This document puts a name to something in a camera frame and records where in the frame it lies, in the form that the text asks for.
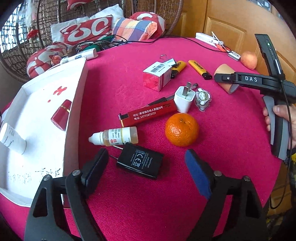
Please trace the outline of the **right hand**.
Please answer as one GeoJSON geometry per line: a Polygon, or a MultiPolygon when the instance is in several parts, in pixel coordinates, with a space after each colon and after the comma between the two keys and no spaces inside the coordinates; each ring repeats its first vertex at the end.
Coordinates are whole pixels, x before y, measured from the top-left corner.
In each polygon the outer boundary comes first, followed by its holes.
{"type": "MultiPolygon", "coordinates": [[[[285,120],[289,121],[288,110],[286,105],[276,105],[273,107],[273,112],[285,120]]],[[[267,125],[267,130],[270,132],[270,118],[268,116],[267,108],[263,108],[263,115],[265,116],[265,123],[267,125]]],[[[295,136],[296,136],[296,115],[295,115],[295,106],[290,106],[290,117],[292,123],[292,147],[295,148],[295,136]]]]}

